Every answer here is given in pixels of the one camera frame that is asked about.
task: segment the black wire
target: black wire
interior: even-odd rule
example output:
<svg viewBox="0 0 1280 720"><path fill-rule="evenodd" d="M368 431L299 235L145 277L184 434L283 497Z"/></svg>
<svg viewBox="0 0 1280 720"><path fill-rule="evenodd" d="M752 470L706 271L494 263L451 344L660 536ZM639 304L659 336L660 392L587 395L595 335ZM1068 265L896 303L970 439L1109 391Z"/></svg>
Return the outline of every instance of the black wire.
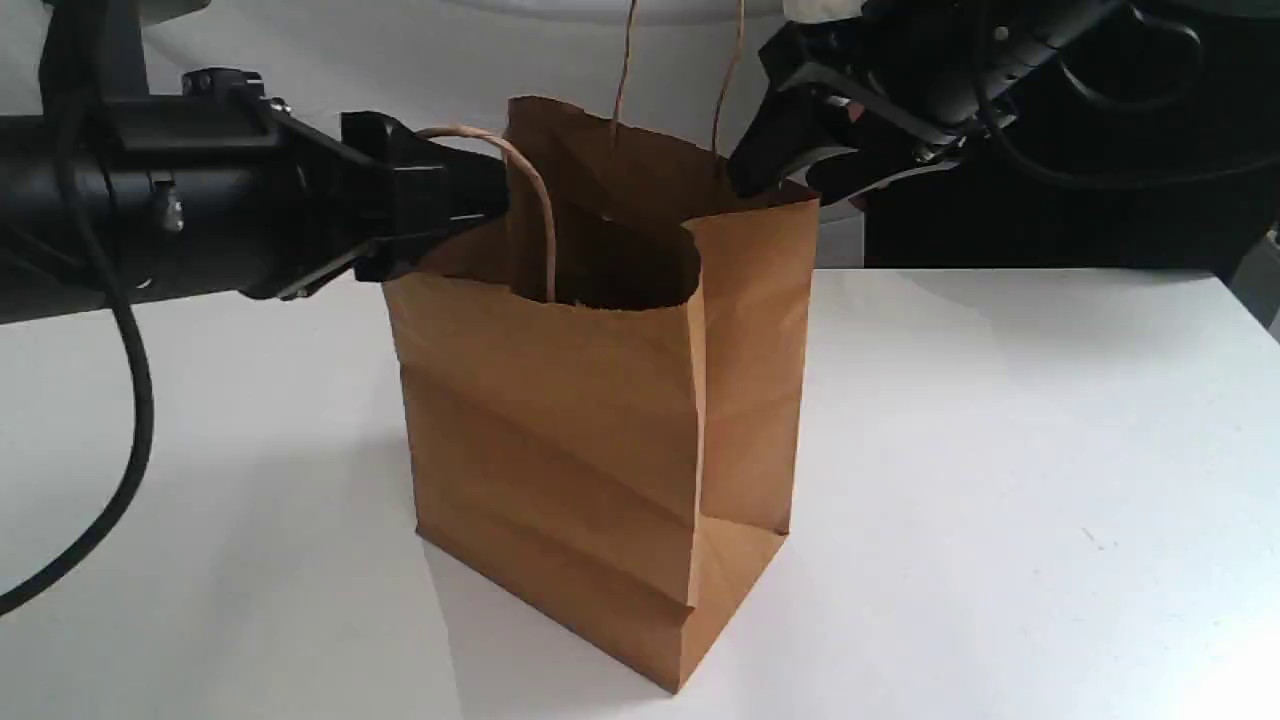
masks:
<svg viewBox="0 0 1280 720"><path fill-rule="evenodd" d="M1134 19L1142 23L1146 28L1156 29L1167 35L1176 35L1190 41L1192 47L1194 47L1196 56L1192 60L1190 69L1183 77L1183 81L1174 90L1156 97L1147 97L1143 100L1116 100L1105 92L1094 90L1087 82L1080 79L1080 77L1071 70L1071 67L1066 64L1066 59L1060 54L1057 56L1057 68L1062 70L1062 77L1065 77L1066 82L1070 83L1071 90L1074 90L1075 94L1089 105L1107 113L1152 113L1189 97L1196 90L1196 82L1199 79L1201 73L1204 69L1204 41L1201 40L1199 33L1185 23L1143 13L1137 5L1129 5L1129 12L1133 13Z"/></svg>
<svg viewBox="0 0 1280 720"><path fill-rule="evenodd" d="M1240 164L1221 168L1206 169L1187 174L1111 174L1111 176L1078 176L1064 173L1052 168L1046 168L1036 160L1024 155L1018 146L1009 140L1005 129L996 118L996 108L983 83L984 70L991 63L991 36L995 27L991 24L991 0L978 0L974 4L974 44L970 58L970 81L973 92L978 100L978 119L991 133L996 152L1011 167L1023 174L1039 182L1064 187L1068 190L1149 190L1174 184L1189 184L1211 179L1251 173L1262 168L1268 168L1280 163L1280 152L1252 158Z"/></svg>
<svg viewBox="0 0 1280 720"><path fill-rule="evenodd" d="M129 460L124 466L124 475L115 489L115 495L108 501L106 507L84 530L76 538L67 550L55 557L49 565L35 575L24 580L14 589L0 596L0 618L31 602L36 596L49 589L54 583L63 579L76 569L93 548L115 528L125 510L133 502L133 497L142 484L142 475L146 474L147 461L151 457L151 437L155 429L155 401L151 396L151 370L147 366L147 352L142 345L142 333L138 331L137 319L129 299L120 287L120 281L106 258L93 225L90 222L84 199L76 186L76 169L73 155L81 128L84 126L88 114L91 97L78 96L69 102L60 115L58 124L58 141L55 149L55 173L58 178L58 191L61 195L65 211L74 225L76 233L84 245L84 256L90 268L97 275L101 290L106 295L106 305L115 316L115 324L120 331L120 340L124 342L124 352L129 363L129 374L133 379L133 447L129 450Z"/></svg>

